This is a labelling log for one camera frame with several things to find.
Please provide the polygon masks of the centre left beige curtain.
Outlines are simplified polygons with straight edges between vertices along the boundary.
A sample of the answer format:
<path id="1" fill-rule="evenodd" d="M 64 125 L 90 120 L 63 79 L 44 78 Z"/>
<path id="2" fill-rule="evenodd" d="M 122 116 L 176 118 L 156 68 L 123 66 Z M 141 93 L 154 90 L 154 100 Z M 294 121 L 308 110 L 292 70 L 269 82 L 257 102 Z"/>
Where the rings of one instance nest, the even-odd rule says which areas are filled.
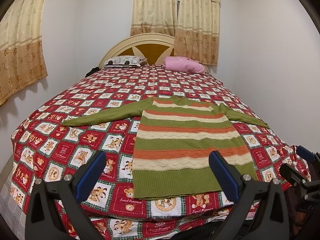
<path id="1" fill-rule="evenodd" d="M 133 0 L 130 35 L 159 33 L 175 35 L 177 0 Z"/>

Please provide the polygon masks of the cream wooden headboard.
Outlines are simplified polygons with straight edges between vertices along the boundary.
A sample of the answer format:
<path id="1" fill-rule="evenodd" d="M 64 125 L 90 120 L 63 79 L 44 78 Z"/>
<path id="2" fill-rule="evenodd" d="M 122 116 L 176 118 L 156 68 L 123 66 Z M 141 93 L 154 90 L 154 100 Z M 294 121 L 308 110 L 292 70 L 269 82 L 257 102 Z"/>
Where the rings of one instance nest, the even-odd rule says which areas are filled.
<path id="1" fill-rule="evenodd" d="M 145 33 L 130 36 L 113 46 L 98 64 L 103 68 L 104 62 L 121 55 L 144 56 L 150 65 L 163 65 L 167 56 L 174 55 L 175 38 L 158 33 Z"/>

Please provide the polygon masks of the dark object beside pillow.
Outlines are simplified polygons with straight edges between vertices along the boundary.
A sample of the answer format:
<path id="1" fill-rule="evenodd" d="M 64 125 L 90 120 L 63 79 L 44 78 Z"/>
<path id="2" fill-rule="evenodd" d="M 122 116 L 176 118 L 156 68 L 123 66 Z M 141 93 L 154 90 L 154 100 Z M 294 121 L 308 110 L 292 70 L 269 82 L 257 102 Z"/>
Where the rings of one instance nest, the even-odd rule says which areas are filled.
<path id="1" fill-rule="evenodd" d="M 92 68 L 92 69 L 85 75 L 85 77 L 89 77 L 90 75 L 98 72 L 99 70 L 100 70 L 99 67 L 94 67 L 94 68 Z"/>

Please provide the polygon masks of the left beige window curtain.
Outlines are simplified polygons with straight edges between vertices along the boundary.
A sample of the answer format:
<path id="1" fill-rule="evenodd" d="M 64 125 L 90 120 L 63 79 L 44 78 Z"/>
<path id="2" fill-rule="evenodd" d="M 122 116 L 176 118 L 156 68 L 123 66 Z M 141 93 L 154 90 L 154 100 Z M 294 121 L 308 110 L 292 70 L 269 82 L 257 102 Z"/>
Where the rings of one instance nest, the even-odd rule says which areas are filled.
<path id="1" fill-rule="evenodd" d="M 48 75 L 42 49 L 45 1 L 14 0 L 1 20 L 1 105 Z"/>

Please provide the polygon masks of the pink pillow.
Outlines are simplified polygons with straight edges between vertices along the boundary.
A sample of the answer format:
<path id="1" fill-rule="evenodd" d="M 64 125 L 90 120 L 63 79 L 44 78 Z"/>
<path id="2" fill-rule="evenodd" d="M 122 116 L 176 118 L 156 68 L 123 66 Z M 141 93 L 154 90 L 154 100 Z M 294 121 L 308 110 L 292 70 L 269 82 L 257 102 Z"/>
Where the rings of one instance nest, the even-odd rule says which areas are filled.
<path id="1" fill-rule="evenodd" d="M 167 56 L 164 59 L 164 67 L 166 70 L 175 72 L 204 74 L 206 72 L 204 66 L 197 61 L 182 56 Z"/>

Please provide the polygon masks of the green orange striped knit sweater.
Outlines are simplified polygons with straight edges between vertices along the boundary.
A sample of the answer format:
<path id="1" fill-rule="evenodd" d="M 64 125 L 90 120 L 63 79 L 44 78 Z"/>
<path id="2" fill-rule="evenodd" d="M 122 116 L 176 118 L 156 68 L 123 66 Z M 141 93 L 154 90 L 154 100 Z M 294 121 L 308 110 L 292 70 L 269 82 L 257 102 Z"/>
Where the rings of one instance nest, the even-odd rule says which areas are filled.
<path id="1" fill-rule="evenodd" d="M 93 126 L 139 117 L 133 148 L 134 197 L 162 199 L 220 190 L 209 167 L 217 151 L 240 172 L 255 175 L 249 149 L 233 122 L 267 124 L 225 104 L 172 96 L 148 99 L 66 120 L 64 126 Z"/>

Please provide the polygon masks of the centre right beige curtain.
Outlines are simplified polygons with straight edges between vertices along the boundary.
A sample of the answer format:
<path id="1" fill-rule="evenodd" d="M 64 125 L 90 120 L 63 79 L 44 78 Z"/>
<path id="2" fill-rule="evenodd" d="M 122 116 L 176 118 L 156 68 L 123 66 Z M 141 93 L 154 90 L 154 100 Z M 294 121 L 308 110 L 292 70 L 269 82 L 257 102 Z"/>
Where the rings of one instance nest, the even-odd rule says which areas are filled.
<path id="1" fill-rule="evenodd" d="M 180 0 L 174 55 L 217 66 L 220 0 Z"/>

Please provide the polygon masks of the red patchwork teddy bedspread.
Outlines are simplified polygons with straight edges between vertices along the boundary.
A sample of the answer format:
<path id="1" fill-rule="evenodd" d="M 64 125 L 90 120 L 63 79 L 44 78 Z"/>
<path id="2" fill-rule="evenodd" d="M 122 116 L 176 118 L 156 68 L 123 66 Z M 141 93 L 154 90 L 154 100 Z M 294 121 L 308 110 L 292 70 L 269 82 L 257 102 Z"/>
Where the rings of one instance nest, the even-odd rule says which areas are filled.
<path id="1" fill-rule="evenodd" d="M 253 111 L 223 83 L 209 74 L 187 74 L 160 66 L 103 69 L 49 100 L 12 134 L 14 168 L 8 224 L 22 237 L 19 224 L 33 184 L 73 174 L 97 151 L 106 153 L 106 166 L 84 210 L 104 239 L 168 239 L 176 233 L 225 218 L 231 203 L 221 192 L 157 201 L 133 198 L 132 154 L 139 118 L 71 128 L 65 120 L 157 96 L 184 96 L 195 101 L 225 104 L 252 115 Z"/>

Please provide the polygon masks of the grey white patterned pillow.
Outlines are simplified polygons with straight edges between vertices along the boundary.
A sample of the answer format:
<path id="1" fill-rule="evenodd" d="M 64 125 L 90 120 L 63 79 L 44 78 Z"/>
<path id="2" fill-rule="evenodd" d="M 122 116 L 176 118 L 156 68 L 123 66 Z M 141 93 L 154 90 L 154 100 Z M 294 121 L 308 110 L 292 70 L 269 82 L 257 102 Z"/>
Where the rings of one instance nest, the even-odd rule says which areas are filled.
<path id="1" fill-rule="evenodd" d="M 115 56 L 103 63 L 105 68 L 111 67 L 141 67 L 148 64 L 148 60 L 144 56 Z"/>

